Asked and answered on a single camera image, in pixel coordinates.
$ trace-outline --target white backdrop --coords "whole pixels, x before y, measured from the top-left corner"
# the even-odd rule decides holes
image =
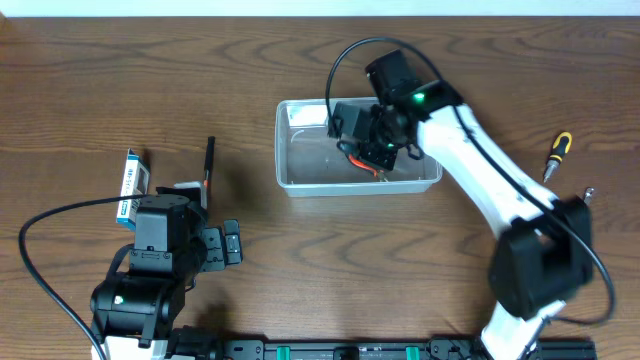
[[[638,16],[640,0],[0,0],[30,16]]]

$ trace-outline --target screwdriver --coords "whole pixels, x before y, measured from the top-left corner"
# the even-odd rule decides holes
[[[564,131],[556,138],[551,147],[551,154],[547,160],[547,169],[544,171],[544,182],[547,182],[551,175],[556,171],[562,163],[562,158],[569,152],[571,147],[571,133]]]

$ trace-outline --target white plastic bin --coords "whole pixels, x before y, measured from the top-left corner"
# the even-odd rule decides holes
[[[332,99],[369,108],[377,99]],[[323,99],[285,100],[276,114],[276,178],[289,196],[342,196],[406,194],[426,191],[442,177],[442,167],[429,156],[414,160],[400,150],[389,182],[349,163],[327,136],[327,110]]]

